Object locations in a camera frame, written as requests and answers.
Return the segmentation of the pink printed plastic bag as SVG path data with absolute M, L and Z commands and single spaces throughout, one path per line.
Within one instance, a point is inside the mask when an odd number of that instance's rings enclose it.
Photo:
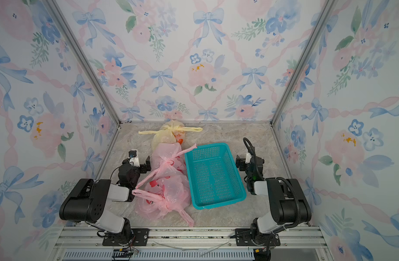
M 194 220 L 185 211 L 191 205 L 191 192 L 188 178 L 184 175 L 163 177 L 146 184 L 145 189 L 132 191 L 135 196 L 135 212 L 148 220 L 158 220 L 175 211 L 188 226 Z

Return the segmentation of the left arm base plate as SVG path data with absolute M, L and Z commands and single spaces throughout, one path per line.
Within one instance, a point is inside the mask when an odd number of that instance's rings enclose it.
M 148 228 L 131 228 L 121 233 L 106 232 L 103 236 L 103 246 L 146 246 L 150 230 Z

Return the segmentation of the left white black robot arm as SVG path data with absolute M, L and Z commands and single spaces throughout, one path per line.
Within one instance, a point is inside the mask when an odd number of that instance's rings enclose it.
M 109 201 L 134 200 L 132 191 L 140 175 L 151 171 L 150 157 L 147 157 L 146 163 L 141 164 L 136 151 L 130 151 L 129 157 L 117 169 L 117 184 L 113 184 L 111 179 L 80 179 L 62 203 L 59 216 L 61 220 L 86 223 L 97 228 L 103 246 L 146 246 L 149 229 L 131 228 L 126 217 L 115 215 L 106 209 L 106 205 Z

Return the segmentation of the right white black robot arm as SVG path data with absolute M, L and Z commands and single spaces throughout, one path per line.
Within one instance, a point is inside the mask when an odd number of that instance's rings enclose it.
M 264 178 L 264 159 L 252 156 L 236 157 L 236 167 L 246 174 L 246 188 L 252 195 L 266 196 L 269 211 L 253 220 L 249 229 L 236 229 L 232 236 L 237 246 L 256 246 L 270 249 L 280 246 L 279 233 L 309 222 L 312 218 L 309 203 L 297 179 Z

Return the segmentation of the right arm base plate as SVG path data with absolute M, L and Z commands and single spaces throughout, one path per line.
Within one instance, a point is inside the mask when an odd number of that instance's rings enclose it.
M 236 228 L 234 235 L 230 238 L 235 239 L 237 246 L 264 248 L 269 244 L 271 248 L 274 248 L 281 245 L 278 235 L 253 232 L 250 228 Z

